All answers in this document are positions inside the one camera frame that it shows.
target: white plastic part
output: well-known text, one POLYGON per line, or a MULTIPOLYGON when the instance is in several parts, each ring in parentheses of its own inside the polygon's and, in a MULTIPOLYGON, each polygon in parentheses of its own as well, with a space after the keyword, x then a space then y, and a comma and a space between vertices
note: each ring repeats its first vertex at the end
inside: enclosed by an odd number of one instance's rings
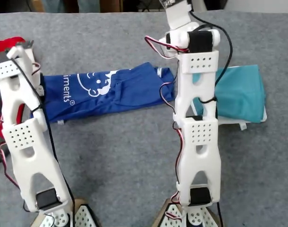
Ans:
POLYGON ((210 32, 212 32, 212 37, 213 37, 213 47, 216 47, 219 45, 220 43, 220 33, 218 30, 216 29, 211 29, 209 30, 210 32))
MULTIPOLYGON (((26 77, 33 85, 32 61, 22 46, 13 47, 7 54, 15 58, 26 77)), ((16 117, 20 104, 26 104, 31 110, 40 103, 24 75, 13 61, 0 63, 0 93, 2 98, 3 136, 12 157, 15 178, 20 187, 21 196, 31 212, 38 211, 36 194, 33 187, 33 176, 42 174, 56 190, 61 205, 42 213, 64 209, 71 211, 71 197, 58 162, 49 151, 43 132, 47 130, 44 114, 41 109, 34 111, 33 118, 17 125, 16 117)))
POLYGON ((57 227, 64 227, 69 221, 68 215, 63 209, 56 210, 52 213, 54 224, 57 227))
POLYGON ((180 54, 178 59, 182 73, 216 72, 218 69, 218 51, 180 54))
POLYGON ((191 11, 191 5, 188 5, 187 0, 168 7, 166 9, 166 15, 170 30, 175 30, 190 23, 189 11, 191 11))
MULTIPOLYGON (((8 53, 9 57, 16 55, 19 55, 19 58, 15 59, 15 61, 24 71, 28 80, 33 83, 31 76, 32 62, 21 46, 13 47, 8 53)), ((31 110, 36 109, 40 105, 23 74, 17 70, 12 61, 0 63, 0 92, 2 95, 4 128, 17 123, 17 110, 20 104, 25 103, 31 110)), ((34 117, 39 121, 41 129, 43 131, 47 130, 47 124, 41 109, 34 112, 34 117)))
POLYGON ((6 126, 2 130, 12 156, 13 171, 25 200, 31 212, 37 211, 32 177, 36 173, 45 176, 53 185, 62 205, 45 211, 53 212, 65 206, 70 206, 71 198, 61 173, 58 162, 54 159, 45 142, 42 129, 36 118, 27 120, 19 125, 6 126))

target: red wire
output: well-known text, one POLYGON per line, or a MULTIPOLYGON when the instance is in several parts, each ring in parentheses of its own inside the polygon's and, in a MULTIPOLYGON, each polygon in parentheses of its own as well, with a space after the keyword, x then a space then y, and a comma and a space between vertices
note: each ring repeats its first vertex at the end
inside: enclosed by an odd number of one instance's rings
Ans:
POLYGON ((149 44, 149 46, 151 46, 152 48, 153 48, 153 46, 151 45, 151 43, 150 43, 148 40, 150 40, 150 41, 152 41, 152 42, 155 42, 155 43, 157 43, 157 44, 160 44, 160 45, 162 45, 162 46, 170 47, 170 48, 172 48, 172 49, 175 49, 176 51, 188 52, 188 49, 183 49, 183 48, 179 48, 179 47, 177 47, 177 46, 173 46, 173 45, 171 45, 171 44, 162 43, 162 42, 160 42, 160 41, 158 41, 158 40, 156 40, 156 39, 153 39, 153 38, 151 38, 151 37, 149 37, 149 36, 146 36, 146 37, 145 37, 145 41, 146 41, 146 42, 149 44))

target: black wire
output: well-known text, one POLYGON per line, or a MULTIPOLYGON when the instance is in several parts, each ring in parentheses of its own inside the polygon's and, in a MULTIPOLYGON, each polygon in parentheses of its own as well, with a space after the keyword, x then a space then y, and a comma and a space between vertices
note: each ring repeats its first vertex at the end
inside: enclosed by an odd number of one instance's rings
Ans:
POLYGON ((25 1, 26 1, 28 8, 29 8, 29 11, 32 12, 31 7, 30 7, 29 2, 28 2, 29 0, 25 0, 25 1))
POLYGON ((222 28, 221 26, 218 26, 218 25, 215 25, 215 24, 213 24, 213 23, 210 23, 210 22, 208 22, 208 21, 206 21, 206 20, 200 19, 200 18, 197 17, 192 11, 190 11, 190 14, 191 14, 191 16, 193 16, 193 17, 194 17, 195 19, 197 19, 198 21, 200 21, 200 22, 202 22, 202 23, 205 23, 205 24, 207 24, 207 25, 211 25, 211 26, 213 26, 213 27, 216 27, 216 28, 222 30, 223 33, 225 34, 225 36, 227 37, 228 42, 229 42, 230 54, 229 54, 229 56, 228 56, 228 59, 227 59, 227 62, 226 62, 226 64, 225 64, 225 67, 224 67, 223 71, 221 72, 220 76, 218 77, 218 79, 217 79, 216 82, 215 82, 215 85, 217 85, 217 84, 219 83, 220 79, 221 79, 221 78, 223 77, 223 75, 225 74, 225 72, 226 72, 226 70, 227 70, 227 68, 228 68, 228 66, 229 66, 229 64, 230 64, 230 62, 231 62, 232 55, 233 55, 232 41, 231 41, 231 39, 230 39, 230 36, 229 36, 228 32, 227 32, 224 28, 222 28))
MULTIPOLYGON (((20 72, 22 73, 22 75, 24 76, 25 80, 27 81, 27 83, 29 84, 29 86, 31 87, 32 91, 34 92, 36 98, 38 99, 39 103, 40 103, 40 106, 42 108, 42 111, 44 113, 44 117, 45 117, 45 120, 46 120, 46 124, 47 124, 47 128, 48 128, 48 133, 49 133, 49 138, 50 138, 50 143, 51 143, 51 147, 52 147, 52 152, 53 152, 53 156, 55 158, 55 160, 59 163, 58 161, 58 157, 57 157, 57 154, 55 152, 55 146, 54 146, 54 141, 53 141, 53 136, 52 136, 52 131, 51 131, 51 126, 50 126, 50 123, 49 123, 49 120, 47 119, 47 113, 46 113, 46 109, 45 109, 45 106, 43 105, 42 101, 41 101, 41 98, 39 96, 39 94, 37 93, 37 91, 35 90, 34 86, 31 84, 31 82, 29 81, 29 79, 27 78, 25 72, 21 69, 21 67, 19 66, 19 64, 17 64, 17 62, 14 60, 14 59, 11 59, 11 61, 15 64, 15 66, 20 70, 20 72)), ((67 186, 67 189, 68 189, 68 192, 69 192, 69 195, 72 199, 72 226, 74 227, 75 226, 75 201, 74 201, 74 197, 73 197, 73 194, 72 194, 72 191, 65 179, 65 177, 63 176, 64 180, 65 180, 65 183, 66 183, 66 186, 67 186)))
POLYGON ((219 202, 217 202, 217 207, 218 207, 218 216, 219 216, 219 221, 220 221, 220 227, 224 227, 224 222, 223 222, 223 217, 221 216, 219 202))

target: wooden base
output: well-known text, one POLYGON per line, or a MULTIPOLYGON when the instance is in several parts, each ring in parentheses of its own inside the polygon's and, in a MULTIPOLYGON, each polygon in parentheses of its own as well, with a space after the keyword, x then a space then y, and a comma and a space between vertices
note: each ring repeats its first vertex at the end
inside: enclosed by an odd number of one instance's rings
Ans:
MULTIPOLYGON (((151 227, 158 227, 161 220, 162 220, 162 217, 164 216, 165 214, 165 211, 169 205, 169 203, 171 203, 171 200, 170 199, 166 199, 162 209, 160 210, 160 212, 158 213, 157 217, 155 218, 154 220, 154 223, 152 224, 151 227)), ((182 212, 182 207, 180 205, 177 205, 177 208, 179 209, 180 212, 182 212)), ((219 220, 219 217, 213 213, 210 209, 208 209, 208 212, 210 213, 210 215, 213 217, 214 221, 216 222, 216 224, 218 225, 218 227, 221 227, 220 226, 220 220, 219 220)))

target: printed logo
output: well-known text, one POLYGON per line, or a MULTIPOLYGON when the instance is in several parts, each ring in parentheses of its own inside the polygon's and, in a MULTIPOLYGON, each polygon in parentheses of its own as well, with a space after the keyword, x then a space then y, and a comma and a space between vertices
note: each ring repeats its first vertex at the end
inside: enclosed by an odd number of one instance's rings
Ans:
POLYGON ((76 102, 74 100, 71 100, 71 95, 70 95, 70 87, 69 87, 69 78, 70 75, 64 75, 63 76, 63 100, 64 102, 69 102, 70 105, 74 105, 76 102))
POLYGON ((110 71, 107 74, 90 72, 87 73, 86 77, 80 77, 79 74, 77 74, 77 77, 81 87, 86 90, 91 97, 98 97, 106 95, 109 92, 111 86, 111 77, 116 73, 117 70, 110 71))

